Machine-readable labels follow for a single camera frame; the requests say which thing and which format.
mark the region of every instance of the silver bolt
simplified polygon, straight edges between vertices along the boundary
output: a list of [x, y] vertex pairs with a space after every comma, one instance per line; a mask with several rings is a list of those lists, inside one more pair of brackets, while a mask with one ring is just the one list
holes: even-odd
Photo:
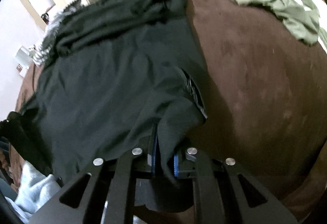
[[133, 155], [141, 155], [143, 150], [140, 147], [136, 147], [132, 150]]
[[226, 159], [226, 164], [229, 166], [233, 166], [233, 165], [235, 165], [235, 163], [236, 163], [236, 161], [233, 158]]
[[197, 149], [195, 147], [190, 147], [187, 149], [187, 153], [190, 155], [195, 155], [197, 153]]
[[103, 159], [102, 158], [97, 158], [97, 159], [93, 160], [93, 164], [95, 166], [100, 166], [100, 165], [103, 164]]

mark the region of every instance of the green clothing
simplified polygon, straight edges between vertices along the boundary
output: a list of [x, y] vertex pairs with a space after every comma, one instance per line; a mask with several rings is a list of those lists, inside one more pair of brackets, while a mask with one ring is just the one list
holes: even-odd
[[321, 38], [321, 40], [323, 41], [325, 47], [327, 47], [327, 32], [326, 30], [324, 30], [322, 27], [319, 29], [318, 32], [319, 37]]
[[312, 45], [318, 40], [319, 11], [312, 0], [302, 0], [303, 6], [294, 0], [232, 0], [240, 6], [249, 4], [267, 7], [281, 19], [289, 32], [299, 40]]

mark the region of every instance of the gray fabric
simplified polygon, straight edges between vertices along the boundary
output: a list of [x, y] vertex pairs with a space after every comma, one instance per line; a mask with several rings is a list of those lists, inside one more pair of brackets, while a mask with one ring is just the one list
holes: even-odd
[[69, 4], [63, 11], [58, 12], [54, 19], [50, 21], [48, 26], [46, 27], [46, 35], [43, 39], [42, 43], [39, 45], [35, 45], [35, 53], [33, 55], [33, 62], [40, 66], [43, 62], [45, 62], [49, 55], [50, 51], [53, 48], [56, 42], [56, 35], [58, 32], [59, 25], [63, 21], [66, 16], [75, 13], [78, 9], [81, 9], [83, 6], [81, 4], [81, 0], [76, 0]]

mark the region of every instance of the light blue towel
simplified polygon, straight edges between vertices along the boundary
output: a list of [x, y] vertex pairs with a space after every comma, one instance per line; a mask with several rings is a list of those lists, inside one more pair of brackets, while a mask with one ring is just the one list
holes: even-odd
[[45, 177], [31, 163], [25, 161], [18, 196], [15, 202], [10, 198], [6, 197], [6, 199], [18, 213], [22, 222], [28, 223], [30, 217], [59, 190], [60, 186], [52, 174]]

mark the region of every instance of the white cloth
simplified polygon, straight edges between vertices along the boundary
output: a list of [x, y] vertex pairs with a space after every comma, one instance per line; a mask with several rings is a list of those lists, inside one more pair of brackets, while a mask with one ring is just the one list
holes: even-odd
[[6, 200], [15, 209], [22, 222], [28, 223], [30, 217], [59, 190], [60, 186], [52, 174], [45, 177], [31, 163], [25, 161], [18, 196], [15, 202], [7, 197]]

